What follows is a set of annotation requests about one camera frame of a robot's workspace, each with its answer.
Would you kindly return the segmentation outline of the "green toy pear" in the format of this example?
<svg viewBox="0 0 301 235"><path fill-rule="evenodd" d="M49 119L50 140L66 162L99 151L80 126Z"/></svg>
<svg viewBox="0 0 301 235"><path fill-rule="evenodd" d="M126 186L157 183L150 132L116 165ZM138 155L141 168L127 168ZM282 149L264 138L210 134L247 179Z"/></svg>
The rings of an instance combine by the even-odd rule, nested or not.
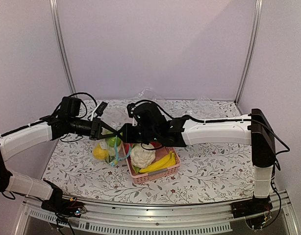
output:
<svg viewBox="0 0 301 235"><path fill-rule="evenodd" d="M105 139L105 141L109 147L114 147L117 144L117 140L115 137Z"/></svg>

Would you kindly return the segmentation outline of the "clear zip top bag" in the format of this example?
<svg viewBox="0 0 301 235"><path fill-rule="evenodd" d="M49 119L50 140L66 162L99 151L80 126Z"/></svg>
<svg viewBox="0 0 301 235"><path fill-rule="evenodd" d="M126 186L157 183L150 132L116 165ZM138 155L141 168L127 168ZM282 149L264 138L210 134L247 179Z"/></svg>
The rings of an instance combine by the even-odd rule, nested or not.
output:
<svg viewBox="0 0 301 235"><path fill-rule="evenodd" d="M125 121L129 121L126 113L120 108L111 108L102 115L102 120L115 130L120 130ZM124 144L119 136L108 137L97 141L93 149L93 157L100 161L106 161L111 166L115 166L119 161L129 157L131 147L128 153L123 150Z"/></svg>

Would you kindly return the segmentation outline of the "white toy napa cabbage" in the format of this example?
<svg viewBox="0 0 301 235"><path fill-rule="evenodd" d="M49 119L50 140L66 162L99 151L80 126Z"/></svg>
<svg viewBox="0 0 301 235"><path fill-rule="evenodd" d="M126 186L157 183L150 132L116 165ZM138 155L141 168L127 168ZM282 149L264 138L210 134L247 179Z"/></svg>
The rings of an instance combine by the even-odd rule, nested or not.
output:
<svg viewBox="0 0 301 235"><path fill-rule="evenodd" d="M116 158L116 156L118 155L118 148L110 147L108 149L108 154L109 154L109 157Z"/></svg>

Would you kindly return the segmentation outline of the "yellow toy lemon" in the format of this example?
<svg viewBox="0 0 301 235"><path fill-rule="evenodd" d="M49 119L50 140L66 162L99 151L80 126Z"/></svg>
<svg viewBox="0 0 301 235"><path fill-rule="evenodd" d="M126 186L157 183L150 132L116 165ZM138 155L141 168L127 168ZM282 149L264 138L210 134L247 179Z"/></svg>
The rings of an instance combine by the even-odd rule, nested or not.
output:
<svg viewBox="0 0 301 235"><path fill-rule="evenodd" d="M106 149L102 149L100 145L97 145L93 150L93 156L97 160L105 160L109 156L109 152Z"/></svg>

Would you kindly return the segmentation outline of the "white toy cauliflower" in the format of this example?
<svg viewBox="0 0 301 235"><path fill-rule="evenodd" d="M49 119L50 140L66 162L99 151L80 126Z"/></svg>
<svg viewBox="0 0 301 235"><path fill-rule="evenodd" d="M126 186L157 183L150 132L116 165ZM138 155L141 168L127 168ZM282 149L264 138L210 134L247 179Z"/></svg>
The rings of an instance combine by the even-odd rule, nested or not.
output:
<svg viewBox="0 0 301 235"><path fill-rule="evenodd" d="M130 153L131 163L138 168L148 167L155 159L153 148L152 144L134 145Z"/></svg>

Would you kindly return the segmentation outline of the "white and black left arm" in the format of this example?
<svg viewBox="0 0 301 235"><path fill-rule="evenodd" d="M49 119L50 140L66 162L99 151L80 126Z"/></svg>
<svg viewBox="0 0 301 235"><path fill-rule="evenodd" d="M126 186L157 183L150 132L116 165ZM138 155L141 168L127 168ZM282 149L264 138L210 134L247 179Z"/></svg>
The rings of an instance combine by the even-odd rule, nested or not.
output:
<svg viewBox="0 0 301 235"><path fill-rule="evenodd" d="M65 96L52 114L38 121L0 134L0 193L12 192L24 196L47 200L47 204L55 212L63 212L67 205L65 199L55 194L56 188L41 179L25 175L24 171L11 169L15 157L32 154L65 134L78 134L91 140L101 140L108 135L104 129L110 130L110 136L117 134L116 130L101 120L101 115L107 107L106 102L97 104L91 113L90 120L80 116L83 100Z"/></svg>

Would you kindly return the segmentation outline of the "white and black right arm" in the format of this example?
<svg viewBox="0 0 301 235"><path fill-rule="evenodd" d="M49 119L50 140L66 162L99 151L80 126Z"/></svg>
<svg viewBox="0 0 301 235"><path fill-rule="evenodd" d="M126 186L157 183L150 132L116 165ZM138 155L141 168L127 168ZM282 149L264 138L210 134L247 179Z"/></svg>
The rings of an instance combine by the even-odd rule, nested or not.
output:
<svg viewBox="0 0 301 235"><path fill-rule="evenodd" d="M127 106L133 123L125 123L118 134L126 143L157 142L165 147L187 147L203 143L236 143L251 146L254 166L254 198L247 203L251 213L266 206L276 161L274 131L263 112L232 118L197 119L190 115L166 119L155 103L143 101Z"/></svg>

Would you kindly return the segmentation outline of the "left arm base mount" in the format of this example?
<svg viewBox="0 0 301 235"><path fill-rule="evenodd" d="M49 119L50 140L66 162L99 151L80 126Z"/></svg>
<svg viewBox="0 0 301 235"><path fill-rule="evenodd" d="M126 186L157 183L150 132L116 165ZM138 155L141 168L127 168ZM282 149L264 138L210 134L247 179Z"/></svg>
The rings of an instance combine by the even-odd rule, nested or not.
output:
<svg viewBox="0 0 301 235"><path fill-rule="evenodd" d="M41 208L47 211L57 213L64 217L78 217L86 213L85 204L78 201L76 197L71 199L63 198L63 191L55 184L45 180L53 189L49 200L43 200Z"/></svg>

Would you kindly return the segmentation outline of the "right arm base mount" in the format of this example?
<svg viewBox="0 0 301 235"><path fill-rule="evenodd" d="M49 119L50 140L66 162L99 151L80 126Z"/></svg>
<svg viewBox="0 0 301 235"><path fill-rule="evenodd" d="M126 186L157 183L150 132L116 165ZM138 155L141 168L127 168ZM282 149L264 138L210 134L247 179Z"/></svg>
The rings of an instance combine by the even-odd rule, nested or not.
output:
<svg viewBox="0 0 301 235"><path fill-rule="evenodd" d="M233 218L244 217L246 225L252 230L261 230L272 219L273 205L270 196L233 202L230 204Z"/></svg>

